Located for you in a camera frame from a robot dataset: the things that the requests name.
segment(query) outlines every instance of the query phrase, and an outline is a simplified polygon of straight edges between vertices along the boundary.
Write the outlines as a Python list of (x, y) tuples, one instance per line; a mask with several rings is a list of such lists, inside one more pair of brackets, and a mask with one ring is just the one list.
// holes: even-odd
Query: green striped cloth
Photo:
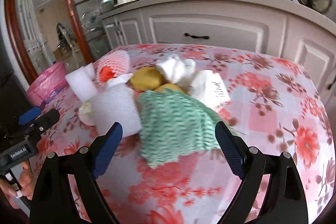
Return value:
[(222, 119), (212, 109), (179, 90), (147, 90), (142, 105), (141, 155), (151, 168), (178, 160), (181, 155), (220, 149), (215, 126)]

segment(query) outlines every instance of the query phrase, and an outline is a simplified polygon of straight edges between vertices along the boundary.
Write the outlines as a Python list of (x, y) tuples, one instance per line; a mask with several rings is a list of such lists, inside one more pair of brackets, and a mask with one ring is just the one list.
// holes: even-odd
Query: kitchen counter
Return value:
[[(130, 10), (151, 6), (151, 5), (158, 5), (158, 4), (165, 4), (169, 2), (176, 2), (176, 1), (193, 1), (193, 0), (139, 0), (137, 2), (131, 3), (129, 5), (125, 5), (124, 7), (117, 8), (111, 12), (108, 12), (100, 17), (99, 19), (105, 19), (123, 12), (127, 12)], [(315, 23), (316, 25), (322, 27), (323, 29), (327, 30), (328, 32), (336, 35), (336, 25), (335, 23), (327, 18), (326, 16), (308, 8), (304, 5), (295, 3), (291, 0), (211, 0), (214, 2), (224, 1), (224, 2), (240, 2), (241, 4), (255, 4), (255, 5), (262, 5), (265, 7), (270, 7), (274, 9), (281, 10), (283, 12), (293, 14), (299, 17), (302, 17), (310, 22)]]

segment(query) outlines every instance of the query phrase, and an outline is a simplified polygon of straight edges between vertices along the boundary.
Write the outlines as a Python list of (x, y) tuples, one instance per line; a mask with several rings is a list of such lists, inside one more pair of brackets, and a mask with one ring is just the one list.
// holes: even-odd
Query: blue gripper pad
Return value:
[(107, 138), (94, 159), (93, 169), (91, 172), (94, 179), (97, 179), (99, 176), (105, 174), (105, 171), (123, 137), (123, 127), (120, 123), (116, 122), (105, 136)]
[(18, 124), (20, 126), (24, 126), (29, 122), (35, 120), (39, 115), (41, 115), (41, 108), (38, 106), (33, 107), (32, 109), (28, 110), (26, 113), (20, 115)]
[(215, 136), (232, 173), (242, 180), (245, 177), (244, 160), (235, 145), (234, 136), (223, 122), (216, 124)]

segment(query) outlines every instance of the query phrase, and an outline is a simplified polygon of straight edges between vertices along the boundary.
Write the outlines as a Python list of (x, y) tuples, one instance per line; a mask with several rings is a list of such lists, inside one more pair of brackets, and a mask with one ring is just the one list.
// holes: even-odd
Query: pink trash bin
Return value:
[(26, 94), (29, 100), (36, 106), (41, 106), (55, 90), (68, 85), (65, 80), (66, 69), (63, 62), (57, 62), (43, 71), (30, 85)]

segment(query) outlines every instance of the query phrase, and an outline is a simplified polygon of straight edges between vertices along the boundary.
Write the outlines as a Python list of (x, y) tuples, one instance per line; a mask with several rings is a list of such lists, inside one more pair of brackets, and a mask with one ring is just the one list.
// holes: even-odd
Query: table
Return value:
[[(265, 154), (291, 153), (305, 189), (309, 223), (317, 218), (333, 193), (335, 150), (325, 109), (302, 66), (223, 47), (150, 44), (118, 49), (128, 52), (131, 72), (172, 53), (194, 59), (197, 70), (218, 72), (231, 97), (219, 115), (242, 133), (248, 146)], [(72, 154), (98, 136), (95, 127), (78, 119), (80, 105), (65, 88), (44, 109), (58, 109), (60, 121), (42, 136), (39, 153), (31, 158), (36, 177), (49, 152)], [(151, 169), (140, 156), (140, 145), (138, 135), (122, 139), (106, 173), (97, 180), (120, 223), (217, 223), (240, 184), (221, 150), (193, 153)], [(88, 219), (73, 177), (70, 182), (80, 215)], [(249, 220), (257, 216), (267, 185), (264, 176)]]

